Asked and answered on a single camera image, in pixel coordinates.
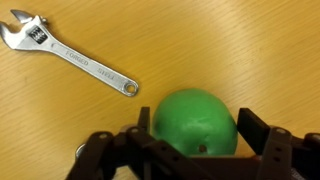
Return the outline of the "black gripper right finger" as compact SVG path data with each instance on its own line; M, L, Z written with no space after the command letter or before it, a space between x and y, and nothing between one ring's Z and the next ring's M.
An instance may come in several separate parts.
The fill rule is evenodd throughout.
M257 155L263 154L270 127L261 118L249 108L241 108L237 130Z

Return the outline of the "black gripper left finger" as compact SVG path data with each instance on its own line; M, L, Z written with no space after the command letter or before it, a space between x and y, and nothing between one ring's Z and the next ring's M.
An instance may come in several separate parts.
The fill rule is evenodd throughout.
M142 107L140 109L138 121L136 124L124 125L121 129L121 133L138 133L138 132L150 132L150 108Z

